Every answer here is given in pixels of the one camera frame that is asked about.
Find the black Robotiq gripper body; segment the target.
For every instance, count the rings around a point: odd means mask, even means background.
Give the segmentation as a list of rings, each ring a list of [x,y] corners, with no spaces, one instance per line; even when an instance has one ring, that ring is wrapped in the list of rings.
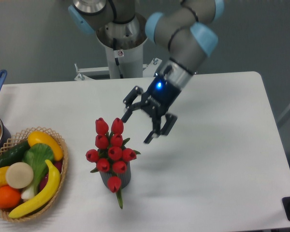
[[[141,102],[144,102],[142,110],[151,117],[153,124],[160,124],[161,117],[167,114],[180,93],[179,88],[157,74],[147,91],[142,94]]]

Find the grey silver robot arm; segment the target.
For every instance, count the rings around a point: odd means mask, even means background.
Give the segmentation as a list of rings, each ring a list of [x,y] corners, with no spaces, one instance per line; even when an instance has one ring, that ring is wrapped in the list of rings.
[[[222,15],[224,1],[183,0],[173,14],[149,18],[136,12],[133,0],[75,0],[68,11],[83,33],[95,34],[104,46],[112,79],[142,77],[147,40],[168,50],[170,58],[158,66],[148,89],[134,87],[126,96],[122,117],[126,122],[138,109],[149,115],[153,127],[146,144],[168,135],[177,120],[170,106],[218,43],[207,25]]]

